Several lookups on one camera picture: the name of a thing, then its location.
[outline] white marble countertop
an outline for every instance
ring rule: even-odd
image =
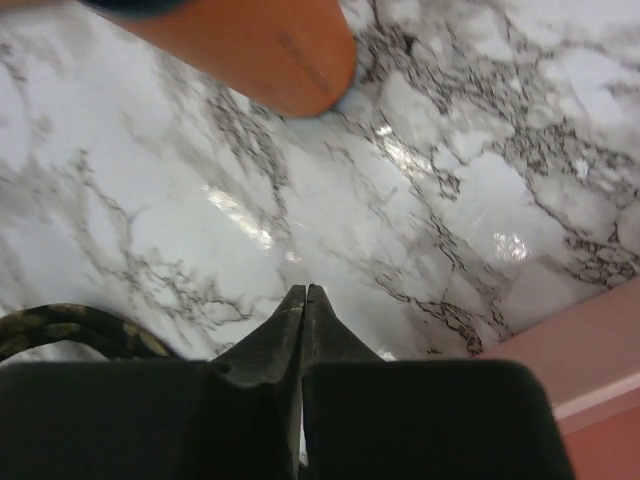
[[[372,1],[343,3],[356,86],[305,121],[80,5],[0,14],[0,313],[211,358],[313,282],[387,358],[466,356],[635,276],[637,5]]]

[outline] orange cylinder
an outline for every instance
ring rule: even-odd
[[[186,0],[151,17],[107,18],[286,116],[324,112],[355,73],[338,0]]]

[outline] dark blue lid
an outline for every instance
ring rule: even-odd
[[[89,7],[105,13],[129,18],[146,18],[169,12],[187,0],[81,0]]]

